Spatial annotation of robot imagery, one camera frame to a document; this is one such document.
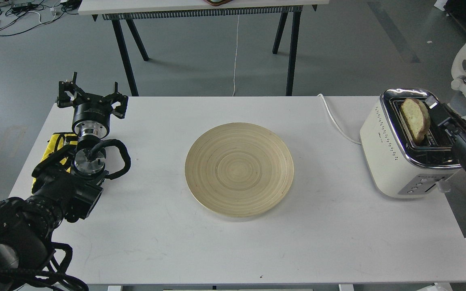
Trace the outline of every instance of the toast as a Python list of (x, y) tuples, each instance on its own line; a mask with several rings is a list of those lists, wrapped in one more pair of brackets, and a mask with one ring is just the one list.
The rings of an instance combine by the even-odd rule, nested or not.
[(407, 98), (404, 103), (400, 105), (400, 112), (413, 137), (413, 142), (419, 144), (424, 140), (431, 126), (431, 118), (429, 117), (427, 107), (418, 99)]

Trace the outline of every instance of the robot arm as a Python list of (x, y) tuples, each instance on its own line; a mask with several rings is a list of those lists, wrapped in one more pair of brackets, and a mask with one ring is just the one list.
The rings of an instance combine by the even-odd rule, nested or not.
[[(109, 133), (111, 115), (125, 117), (127, 101), (116, 83), (114, 93), (104, 97), (76, 86), (76, 73), (73, 81), (59, 82), (57, 105), (74, 107), (72, 130), (78, 143), (63, 146), (35, 167), (31, 197), (0, 201), (0, 291), (25, 283), (51, 289), (58, 289), (53, 284), (60, 283), (73, 291), (88, 290), (81, 280), (65, 274), (72, 248), (52, 242), (51, 236), (64, 219), (76, 222), (88, 217), (102, 194), (102, 182), (124, 175), (131, 167), (122, 142), (101, 140)], [(119, 149), (125, 164), (113, 174), (105, 170), (105, 148), (111, 146)], [(53, 256), (57, 251), (65, 253), (60, 263)]]
[(466, 121), (448, 105), (431, 96), (426, 99), (431, 120), (444, 129), (453, 141), (453, 154), (466, 171)]

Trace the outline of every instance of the white table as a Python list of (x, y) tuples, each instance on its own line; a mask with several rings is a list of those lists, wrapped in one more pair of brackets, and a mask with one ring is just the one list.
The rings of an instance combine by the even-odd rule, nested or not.
[(131, 88), (131, 95), (138, 96), (138, 89), (123, 37), (120, 20), (125, 20), (144, 61), (150, 57), (133, 22), (134, 19), (200, 17), (219, 15), (242, 15), (281, 13), (276, 38), (272, 49), (277, 54), (287, 15), (292, 12), (292, 31), (290, 37), (289, 67), (287, 73), (286, 96), (292, 95), (294, 69), (298, 49), (299, 26), (303, 5), (328, 4), (329, 0), (234, 0), (224, 5), (213, 7), (203, 0), (84, 0), (78, 9), (81, 15), (93, 15), (94, 20), (102, 14), (105, 20), (111, 20), (116, 42), (122, 56), (122, 62)]
[[(353, 138), (377, 102), (327, 99)], [(52, 108), (11, 196), (28, 197), (46, 140), (71, 121), (72, 110)], [(185, 182), (193, 142), (230, 122), (272, 130), (294, 159), (289, 193), (258, 217), (215, 214)], [(131, 171), (104, 183), (89, 218), (53, 234), (74, 249), (68, 274), (89, 284), (466, 282), (466, 241), (445, 196), (379, 193), (362, 148), (336, 131), (318, 97), (132, 97), (110, 132), (127, 145)], [(110, 171), (121, 168), (109, 156)]]

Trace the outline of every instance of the gray concrete floor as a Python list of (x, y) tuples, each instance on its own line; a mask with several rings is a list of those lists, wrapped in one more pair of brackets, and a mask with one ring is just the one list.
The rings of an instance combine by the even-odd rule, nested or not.
[[(294, 95), (379, 95), (388, 88), (424, 88), (449, 101), (453, 58), (466, 35), (433, 1), (377, 2), (331, 0), (301, 21)], [(43, 11), (43, 21), (50, 19)], [(381, 24), (387, 15), (395, 26)], [(11, 19), (0, 17), (5, 25)], [(37, 24), (38, 15), (22, 18), (6, 33)], [(241, 15), (236, 70), (238, 96), (285, 94), (290, 21), (281, 53), (271, 53), (279, 15)], [(225, 96), (233, 92), (237, 17), (151, 19), (136, 21), (152, 60), (142, 61), (124, 25), (131, 62), (142, 96)], [(404, 42), (396, 42), (396, 32)], [(417, 62), (405, 57), (409, 49)], [(0, 37), (0, 200), (8, 196), (22, 164), (57, 97), (58, 81), (79, 73), (87, 92), (109, 94), (114, 81), (129, 94), (111, 22), (65, 15), (27, 33)], [(466, 235), (466, 200), (448, 194)], [(422, 285), (357, 285), (358, 291), (409, 291)], [(312, 286), (335, 290), (335, 286)], [(104, 290), (91, 286), (92, 291)], [(160, 290), (161, 286), (134, 290)], [(466, 283), (454, 284), (466, 291)]]

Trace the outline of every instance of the wooden plate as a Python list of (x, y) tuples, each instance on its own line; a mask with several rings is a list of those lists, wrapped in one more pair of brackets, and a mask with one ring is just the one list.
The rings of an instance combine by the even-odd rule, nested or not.
[(247, 217), (273, 208), (289, 191), (294, 164), (283, 141), (264, 127), (229, 123), (210, 129), (190, 148), (184, 168), (205, 207)]

